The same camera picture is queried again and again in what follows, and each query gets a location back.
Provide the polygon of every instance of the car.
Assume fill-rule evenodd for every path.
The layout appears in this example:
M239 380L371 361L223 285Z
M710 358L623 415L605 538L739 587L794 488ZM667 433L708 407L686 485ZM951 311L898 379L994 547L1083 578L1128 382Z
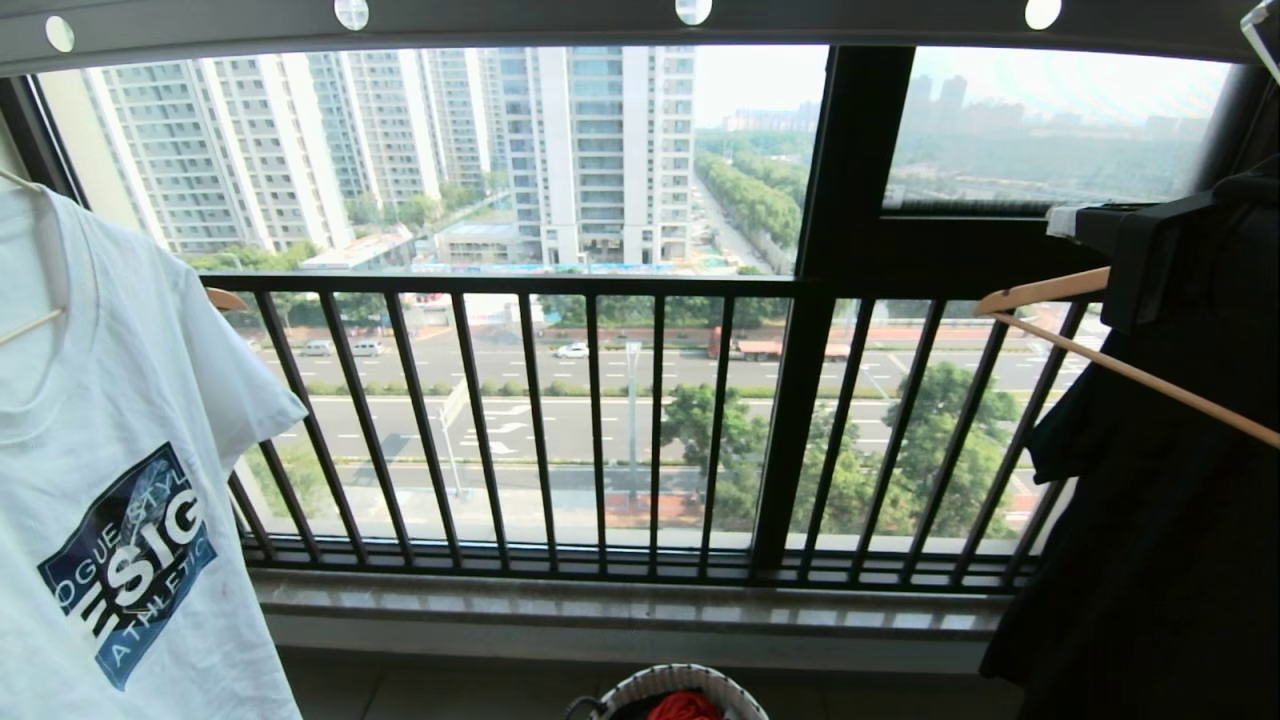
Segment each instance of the car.
M376 340L357 340L351 343L351 354L356 357L378 357L383 354L383 343Z
M328 340L308 340L298 355L303 357L328 357L333 355L333 342Z
M556 348L557 357L586 357L591 351L586 347L585 342L575 342L572 345L562 345Z

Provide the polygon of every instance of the laundry basket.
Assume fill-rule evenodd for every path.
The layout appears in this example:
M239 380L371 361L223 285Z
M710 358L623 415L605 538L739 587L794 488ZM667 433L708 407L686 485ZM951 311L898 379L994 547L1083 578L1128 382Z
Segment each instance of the laundry basket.
M579 698L568 707L566 720L612 720L634 702L678 691L698 691L716 703L724 720L769 720L751 693L724 674L691 664L654 665L640 670L613 687L600 700Z

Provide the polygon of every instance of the red cloth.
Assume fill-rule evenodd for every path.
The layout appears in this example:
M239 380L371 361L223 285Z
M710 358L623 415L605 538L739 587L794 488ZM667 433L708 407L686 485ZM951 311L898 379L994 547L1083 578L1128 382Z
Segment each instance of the red cloth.
M649 712L648 720L721 720L719 708L698 691L667 696Z

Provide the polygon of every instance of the white basket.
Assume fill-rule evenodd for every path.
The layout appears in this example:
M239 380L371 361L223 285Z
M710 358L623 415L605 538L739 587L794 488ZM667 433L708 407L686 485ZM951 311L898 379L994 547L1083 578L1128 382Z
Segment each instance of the white basket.
M590 720L611 720L613 715L649 697L678 691L698 691L724 712L724 720L769 720L751 693L721 673L701 665L654 665L618 683L600 698L604 706Z

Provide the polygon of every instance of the sky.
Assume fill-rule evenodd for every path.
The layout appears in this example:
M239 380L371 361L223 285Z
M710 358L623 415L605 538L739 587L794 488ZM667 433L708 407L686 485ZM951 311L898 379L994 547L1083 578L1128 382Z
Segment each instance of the sky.
M739 108L791 110L822 99L826 46L700 46L698 127ZM988 47L923 47L913 77L929 76L933 97L952 76L965 101L1021 102L1029 113L1078 113L1091 123L1142 123L1148 115L1207 118L1230 65L1199 60Z

